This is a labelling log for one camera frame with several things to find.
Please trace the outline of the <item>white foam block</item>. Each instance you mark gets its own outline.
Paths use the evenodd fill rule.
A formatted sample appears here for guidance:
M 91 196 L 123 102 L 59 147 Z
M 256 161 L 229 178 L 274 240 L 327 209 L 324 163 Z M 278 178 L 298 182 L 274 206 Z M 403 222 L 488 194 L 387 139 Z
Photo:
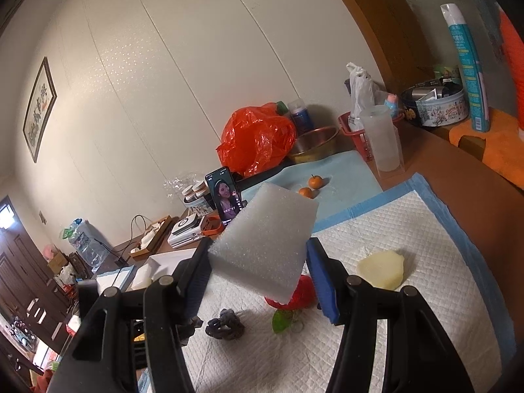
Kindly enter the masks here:
M 215 274 L 288 303 L 307 258 L 318 202 L 278 185 L 258 188 L 209 248 Z

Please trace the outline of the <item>pad on side table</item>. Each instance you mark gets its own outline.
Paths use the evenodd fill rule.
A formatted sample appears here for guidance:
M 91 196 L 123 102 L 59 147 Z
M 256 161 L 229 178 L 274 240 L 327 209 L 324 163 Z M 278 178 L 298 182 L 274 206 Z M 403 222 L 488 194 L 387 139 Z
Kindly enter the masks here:
M 102 294 L 107 288 L 115 287 L 125 292 L 134 279 L 137 268 L 132 266 L 122 267 L 114 271 L 106 271 L 95 277 L 98 293 Z

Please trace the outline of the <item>water bottle jug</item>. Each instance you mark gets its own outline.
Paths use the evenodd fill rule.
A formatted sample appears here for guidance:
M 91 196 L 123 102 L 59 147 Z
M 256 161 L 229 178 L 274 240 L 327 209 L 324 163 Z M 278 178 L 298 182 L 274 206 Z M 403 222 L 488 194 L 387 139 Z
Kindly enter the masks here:
M 62 230 L 61 239 L 67 240 L 76 253 L 96 273 L 109 256 L 109 251 L 101 239 L 91 229 L 88 221 L 76 218 L 68 227 Z

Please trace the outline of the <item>white shallow tray box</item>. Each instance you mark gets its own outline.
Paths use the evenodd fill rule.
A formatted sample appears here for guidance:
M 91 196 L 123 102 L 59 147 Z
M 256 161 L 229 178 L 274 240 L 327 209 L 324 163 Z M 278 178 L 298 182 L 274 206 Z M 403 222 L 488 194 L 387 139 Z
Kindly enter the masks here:
M 171 275 L 178 264 L 193 256 L 195 248 L 171 251 L 168 253 L 154 254 L 146 259 L 146 262 L 138 268 L 128 291 L 140 290 L 149 287 L 156 279 L 164 275 Z

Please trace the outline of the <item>yellow box of small items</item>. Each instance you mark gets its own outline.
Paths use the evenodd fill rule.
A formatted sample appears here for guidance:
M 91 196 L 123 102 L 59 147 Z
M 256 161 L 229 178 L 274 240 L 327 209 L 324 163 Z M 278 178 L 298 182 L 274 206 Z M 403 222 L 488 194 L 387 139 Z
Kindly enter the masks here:
M 172 222 L 173 218 L 170 215 L 152 222 L 144 233 L 131 241 L 129 257 L 140 260 L 155 254 L 162 245 L 164 236 L 171 229 Z

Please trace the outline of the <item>pale yellow sponge piece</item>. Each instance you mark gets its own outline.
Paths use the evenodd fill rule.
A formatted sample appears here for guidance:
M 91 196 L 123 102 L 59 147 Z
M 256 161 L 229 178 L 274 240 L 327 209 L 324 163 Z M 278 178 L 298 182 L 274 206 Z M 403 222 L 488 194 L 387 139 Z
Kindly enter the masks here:
M 404 278 L 404 257 L 392 250 L 370 254 L 359 261 L 356 272 L 374 288 L 395 290 Z

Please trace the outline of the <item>white quilted pad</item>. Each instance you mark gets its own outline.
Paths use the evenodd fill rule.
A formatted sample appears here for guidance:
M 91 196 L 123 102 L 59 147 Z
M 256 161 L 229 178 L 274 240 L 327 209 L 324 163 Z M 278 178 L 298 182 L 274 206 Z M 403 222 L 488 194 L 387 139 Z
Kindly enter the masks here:
M 507 390 L 512 385 L 510 373 L 519 360 L 513 322 L 504 299 L 479 250 L 422 175 L 415 174 L 394 188 L 321 221 L 319 227 L 327 229 L 353 221 L 411 193 L 417 194 L 446 231 L 473 277 L 489 313 L 503 365 L 494 389 Z M 154 392 L 194 389 L 182 348 L 196 330 L 191 320 L 196 317 L 211 274 L 208 249 L 212 243 L 210 238 L 202 239 L 193 255 L 178 263 L 173 273 L 157 279 L 144 294 L 146 304 L 150 304 L 152 294 L 172 303 L 177 318 L 170 327 L 167 307 L 158 308 L 155 315 L 145 318 L 145 375 Z M 320 309 L 331 324 L 344 328 L 337 361 L 330 373 L 329 392 L 364 392 L 370 387 L 379 319 L 387 322 L 385 392 L 415 392 L 422 381 L 429 382 L 430 391 L 442 391 L 446 388 L 445 376 L 450 376 L 456 390 L 472 391 L 458 348 L 452 345 L 432 306 L 415 287 L 405 285 L 398 292 L 374 288 L 348 273 L 339 260 L 328 257 L 316 238 L 307 242 L 307 266 Z

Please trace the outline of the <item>left white pill bottle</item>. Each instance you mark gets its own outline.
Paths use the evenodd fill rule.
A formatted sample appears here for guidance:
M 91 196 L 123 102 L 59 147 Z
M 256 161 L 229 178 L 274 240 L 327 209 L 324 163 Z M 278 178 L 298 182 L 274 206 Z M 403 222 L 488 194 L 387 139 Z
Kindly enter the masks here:
M 192 185 L 187 186 L 182 190 L 183 200 L 184 202 L 191 202 L 196 198 L 196 193 L 192 187 Z

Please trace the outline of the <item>white pill bottle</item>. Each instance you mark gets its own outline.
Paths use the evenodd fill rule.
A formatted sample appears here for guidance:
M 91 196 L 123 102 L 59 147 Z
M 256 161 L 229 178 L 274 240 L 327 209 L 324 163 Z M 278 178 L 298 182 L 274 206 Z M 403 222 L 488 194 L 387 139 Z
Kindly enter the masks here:
M 194 183 L 192 189 L 193 189 L 193 192 L 195 193 L 196 199 L 204 197 L 205 195 L 209 193 L 208 185 L 206 184 L 204 180 L 197 181 L 196 183 Z
M 192 185 L 187 186 L 182 190 L 183 200 L 184 202 L 191 202 L 196 198 L 196 193 L 192 187 Z

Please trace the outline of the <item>smartphone on stand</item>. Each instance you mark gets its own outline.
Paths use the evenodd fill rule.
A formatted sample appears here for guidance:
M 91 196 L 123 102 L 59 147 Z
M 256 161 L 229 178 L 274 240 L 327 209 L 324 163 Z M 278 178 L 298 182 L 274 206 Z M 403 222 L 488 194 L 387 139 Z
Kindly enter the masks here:
M 218 215 L 224 225 L 229 224 L 242 210 L 242 197 L 228 167 L 221 167 L 205 176 Z

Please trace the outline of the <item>small orange fruit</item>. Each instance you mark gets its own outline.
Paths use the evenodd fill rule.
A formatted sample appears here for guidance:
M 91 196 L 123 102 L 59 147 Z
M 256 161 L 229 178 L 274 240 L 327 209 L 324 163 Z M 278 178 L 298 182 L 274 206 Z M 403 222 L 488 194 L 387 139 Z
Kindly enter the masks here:
M 308 179 L 308 186 L 313 190 L 319 190 L 324 187 L 324 179 L 321 176 L 313 175 Z
M 313 199 L 313 191 L 309 187 L 300 188 L 297 192 L 304 197 Z

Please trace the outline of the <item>orange plastic bag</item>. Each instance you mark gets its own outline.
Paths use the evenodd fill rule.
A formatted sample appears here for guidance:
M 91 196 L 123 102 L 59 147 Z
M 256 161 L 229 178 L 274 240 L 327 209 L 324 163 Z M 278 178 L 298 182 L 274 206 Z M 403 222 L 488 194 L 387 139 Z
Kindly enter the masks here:
M 295 145 L 297 131 L 278 110 L 277 103 L 268 102 L 234 111 L 216 148 L 221 164 L 244 178 L 279 165 Z

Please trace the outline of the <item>clear plastic jug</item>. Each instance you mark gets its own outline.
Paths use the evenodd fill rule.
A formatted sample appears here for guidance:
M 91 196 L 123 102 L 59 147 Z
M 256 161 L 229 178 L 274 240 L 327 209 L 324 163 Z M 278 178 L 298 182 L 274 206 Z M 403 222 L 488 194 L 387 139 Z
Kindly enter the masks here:
M 402 145 L 397 128 L 393 125 L 391 110 L 386 105 L 375 105 L 360 114 L 365 135 L 381 178 L 404 171 Z

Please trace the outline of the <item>white plastic bag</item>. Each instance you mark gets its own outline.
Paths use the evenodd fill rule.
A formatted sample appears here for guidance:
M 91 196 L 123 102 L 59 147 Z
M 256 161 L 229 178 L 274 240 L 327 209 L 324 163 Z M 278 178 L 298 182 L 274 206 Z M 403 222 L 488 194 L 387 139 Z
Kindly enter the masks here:
M 346 64 L 346 69 L 349 73 L 346 87 L 351 100 L 348 126 L 351 131 L 362 130 L 361 112 L 368 107 L 382 105 L 388 92 L 381 88 L 362 66 L 349 62 Z

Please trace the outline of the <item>teal spray can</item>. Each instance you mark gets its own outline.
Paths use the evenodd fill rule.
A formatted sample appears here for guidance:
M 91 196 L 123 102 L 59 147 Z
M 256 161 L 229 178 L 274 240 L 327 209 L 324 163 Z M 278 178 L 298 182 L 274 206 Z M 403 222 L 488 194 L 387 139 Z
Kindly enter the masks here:
M 478 132 L 488 132 L 490 129 L 489 105 L 479 54 L 472 33 L 456 4 L 441 5 L 440 10 L 458 52 L 463 83 L 470 105 L 472 128 Z

